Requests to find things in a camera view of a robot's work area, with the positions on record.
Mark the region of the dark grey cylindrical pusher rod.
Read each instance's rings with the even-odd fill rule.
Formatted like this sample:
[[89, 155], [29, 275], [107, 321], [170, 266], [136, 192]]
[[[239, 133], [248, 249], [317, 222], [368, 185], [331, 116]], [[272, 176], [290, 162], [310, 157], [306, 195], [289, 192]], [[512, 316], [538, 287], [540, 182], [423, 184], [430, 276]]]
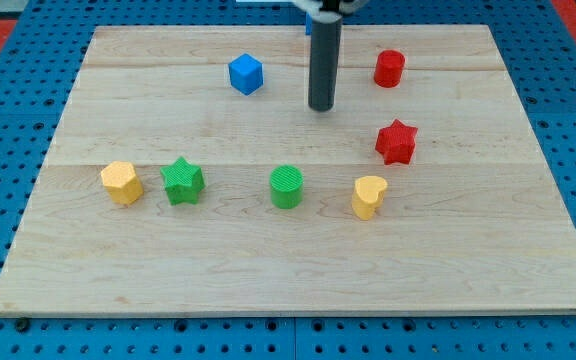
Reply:
[[334, 106], [343, 20], [332, 11], [322, 11], [311, 19], [308, 105], [327, 112]]

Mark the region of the white rod mount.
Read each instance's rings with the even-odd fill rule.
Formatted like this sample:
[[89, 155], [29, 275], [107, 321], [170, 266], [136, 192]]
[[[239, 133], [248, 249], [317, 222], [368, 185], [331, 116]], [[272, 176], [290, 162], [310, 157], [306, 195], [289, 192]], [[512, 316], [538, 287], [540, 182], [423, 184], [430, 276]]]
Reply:
[[369, 0], [291, 0], [312, 19], [340, 19], [364, 7]]

